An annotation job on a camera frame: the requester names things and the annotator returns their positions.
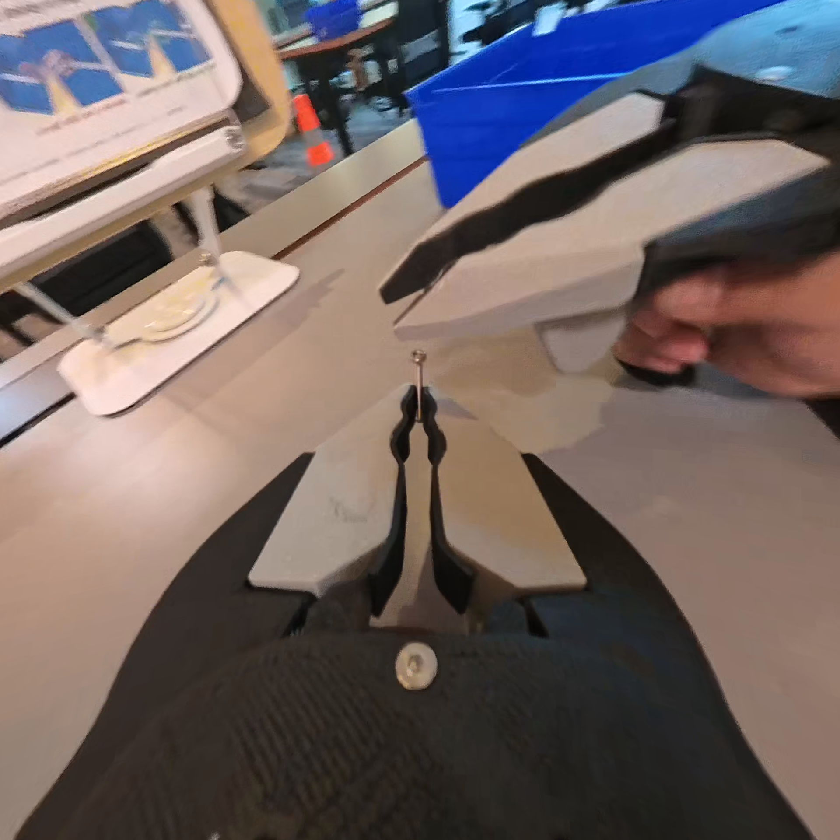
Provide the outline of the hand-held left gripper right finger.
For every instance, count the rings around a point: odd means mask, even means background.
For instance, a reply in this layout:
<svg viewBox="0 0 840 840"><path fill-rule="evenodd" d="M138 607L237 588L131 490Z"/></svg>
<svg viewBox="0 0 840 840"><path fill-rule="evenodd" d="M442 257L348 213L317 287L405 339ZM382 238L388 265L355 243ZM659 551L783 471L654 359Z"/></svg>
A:
<svg viewBox="0 0 840 840"><path fill-rule="evenodd" d="M423 394L434 581L457 614L587 580L521 452L456 401Z"/></svg>

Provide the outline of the blue plastic bin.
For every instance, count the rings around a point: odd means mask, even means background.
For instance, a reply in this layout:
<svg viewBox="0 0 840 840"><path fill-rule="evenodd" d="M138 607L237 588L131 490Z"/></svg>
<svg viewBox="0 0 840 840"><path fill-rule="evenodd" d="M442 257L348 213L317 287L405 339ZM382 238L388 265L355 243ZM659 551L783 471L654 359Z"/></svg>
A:
<svg viewBox="0 0 840 840"><path fill-rule="evenodd" d="M408 92L444 207L593 90L774 2L631 2L576 14L564 5L491 2L480 49Z"/></svg>

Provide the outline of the small blue bin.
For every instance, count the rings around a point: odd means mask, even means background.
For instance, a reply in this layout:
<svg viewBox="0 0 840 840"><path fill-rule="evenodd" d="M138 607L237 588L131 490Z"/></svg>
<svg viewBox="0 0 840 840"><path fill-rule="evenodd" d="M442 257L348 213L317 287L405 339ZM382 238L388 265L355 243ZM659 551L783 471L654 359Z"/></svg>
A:
<svg viewBox="0 0 840 840"><path fill-rule="evenodd" d="M361 27L358 1L323 1L310 3L305 18L311 35L318 41L330 41L351 35Z"/></svg>

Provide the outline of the printed instruction sheet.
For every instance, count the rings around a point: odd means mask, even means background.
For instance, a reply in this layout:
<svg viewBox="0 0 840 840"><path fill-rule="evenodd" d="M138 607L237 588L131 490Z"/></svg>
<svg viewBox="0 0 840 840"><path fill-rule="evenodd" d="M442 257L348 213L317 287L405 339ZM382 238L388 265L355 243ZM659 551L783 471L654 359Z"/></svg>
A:
<svg viewBox="0 0 840 840"><path fill-rule="evenodd" d="M2 2L2 206L203 127L243 74L204 2Z"/></svg>

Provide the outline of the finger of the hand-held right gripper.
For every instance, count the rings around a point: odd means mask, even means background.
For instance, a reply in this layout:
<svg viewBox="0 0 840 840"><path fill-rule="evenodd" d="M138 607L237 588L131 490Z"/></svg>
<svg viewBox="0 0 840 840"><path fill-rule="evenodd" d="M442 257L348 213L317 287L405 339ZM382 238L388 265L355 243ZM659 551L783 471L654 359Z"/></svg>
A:
<svg viewBox="0 0 840 840"><path fill-rule="evenodd" d="M559 371L583 372L623 331L654 239L828 165L782 140L693 143L582 208L459 259L395 322L395 336L420 345L533 326Z"/></svg>
<svg viewBox="0 0 840 840"><path fill-rule="evenodd" d="M524 145L437 220L380 285L384 303L424 291L460 259L587 204L673 138L662 98L633 92Z"/></svg>

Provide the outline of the wooden background desk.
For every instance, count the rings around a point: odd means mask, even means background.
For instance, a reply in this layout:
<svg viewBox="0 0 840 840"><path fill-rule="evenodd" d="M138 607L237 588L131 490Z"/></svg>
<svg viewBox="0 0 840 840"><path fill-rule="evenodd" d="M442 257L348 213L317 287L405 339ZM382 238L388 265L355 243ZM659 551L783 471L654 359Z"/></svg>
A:
<svg viewBox="0 0 840 840"><path fill-rule="evenodd" d="M317 85L320 102L346 158L354 153L354 147L347 132L339 94L332 88L334 75L330 71L337 69L340 61L345 65L352 49L361 49L390 34L396 18L397 2L389 2L363 11L361 27L347 35L329 40L317 40L314 35L308 35L284 44L275 40L276 56L281 62L290 62L295 66L306 92L310 92L313 84Z"/></svg>

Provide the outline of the white document stand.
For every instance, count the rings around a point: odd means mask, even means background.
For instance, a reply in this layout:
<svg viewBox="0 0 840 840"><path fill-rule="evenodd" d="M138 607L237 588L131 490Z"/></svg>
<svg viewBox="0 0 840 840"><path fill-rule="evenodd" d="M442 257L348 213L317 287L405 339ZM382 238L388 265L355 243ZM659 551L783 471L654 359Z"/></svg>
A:
<svg viewBox="0 0 840 840"><path fill-rule="evenodd" d="M130 409L286 293L299 269L224 251L212 187L272 152L291 97L255 2L204 2L243 74L225 115L29 206L2 206L2 291L21 293L81 342L58 372L92 415ZM199 267L108 326L72 315L32 279L178 202L191 209Z"/></svg>

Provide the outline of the grey desk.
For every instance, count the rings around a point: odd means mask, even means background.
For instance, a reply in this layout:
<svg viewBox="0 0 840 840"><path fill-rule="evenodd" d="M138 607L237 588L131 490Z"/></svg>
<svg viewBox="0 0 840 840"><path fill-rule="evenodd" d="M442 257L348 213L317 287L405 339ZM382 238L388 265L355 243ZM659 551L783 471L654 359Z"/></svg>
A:
<svg viewBox="0 0 840 840"><path fill-rule="evenodd" d="M287 260L296 288L140 408L61 407L2 448L2 838L81 745L198 548L411 376L376 292L440 214L406 166ZM561 376L519 331L433 343L427 377L543 462L665 583L764 768L838 838L838 440L711 373L656 392Z"/></svg>
<svg viewBox="0 0 840 840"><path fill-rule="evenodd" d="M220 236L222 247L224 251L244 250L268 258L276 257L424 156L419 122L410 119L229 228ZM194 248L93 309L89 313L90 319L95 324L112 322L197 266L198 251ZM74 336L76 334L69 328L61 329L35 347L3 362L2 390L22 382L66 352L79 340Z"/></svg>

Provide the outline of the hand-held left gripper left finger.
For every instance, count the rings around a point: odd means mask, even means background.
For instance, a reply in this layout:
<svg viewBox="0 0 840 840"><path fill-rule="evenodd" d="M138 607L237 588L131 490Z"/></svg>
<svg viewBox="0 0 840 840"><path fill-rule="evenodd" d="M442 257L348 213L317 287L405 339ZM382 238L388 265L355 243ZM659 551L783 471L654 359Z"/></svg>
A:
<svg viewBox="0 0 840 840"><path fill-rule="evenodd" d="M405 384L317 447L248 574L253 587L321 599L362 581L371 614L384 612L403 572L416 414Z"/></svg>

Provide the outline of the orange traffic cone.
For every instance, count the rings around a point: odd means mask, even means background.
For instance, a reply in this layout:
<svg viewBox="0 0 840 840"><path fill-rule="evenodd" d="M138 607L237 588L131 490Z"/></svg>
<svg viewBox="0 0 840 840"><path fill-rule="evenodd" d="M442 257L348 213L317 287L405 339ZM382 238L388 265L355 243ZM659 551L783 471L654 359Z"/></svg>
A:
<svg viewBox="0 0 840 840"><path fill-rule="evenodd" d="M306 93L292 99L297 132L306 150L308 164L313 170L322 170L333 162L333 151L325 138L319 115Z"/></svg>

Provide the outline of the person's right hand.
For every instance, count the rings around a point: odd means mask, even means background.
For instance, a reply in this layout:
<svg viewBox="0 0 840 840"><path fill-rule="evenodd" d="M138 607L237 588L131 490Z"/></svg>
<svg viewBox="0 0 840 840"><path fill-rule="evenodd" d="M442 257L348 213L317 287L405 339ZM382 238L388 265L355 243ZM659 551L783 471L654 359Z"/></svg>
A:
<svg viewBox="0 0 840 840"><path fill-rule="evenodd" d="M635 311L613 354L660 374L707 363L776 396L838 397L839 254L679 279Z"/></svg>

